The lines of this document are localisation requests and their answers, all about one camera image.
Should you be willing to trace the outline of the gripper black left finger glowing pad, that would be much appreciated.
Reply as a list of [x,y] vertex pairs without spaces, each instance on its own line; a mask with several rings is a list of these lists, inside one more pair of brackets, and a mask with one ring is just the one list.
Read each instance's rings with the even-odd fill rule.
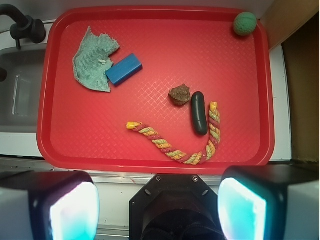
[[0,174],[2,240],[93,240],[99,192],[84,171]]

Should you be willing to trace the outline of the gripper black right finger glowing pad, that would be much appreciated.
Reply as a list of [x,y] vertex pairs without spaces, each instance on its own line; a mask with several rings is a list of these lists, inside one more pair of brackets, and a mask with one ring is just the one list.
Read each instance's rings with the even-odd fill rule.
[[218,189],[218,215],[228,240],[318,240],[320,167],[229,167]]

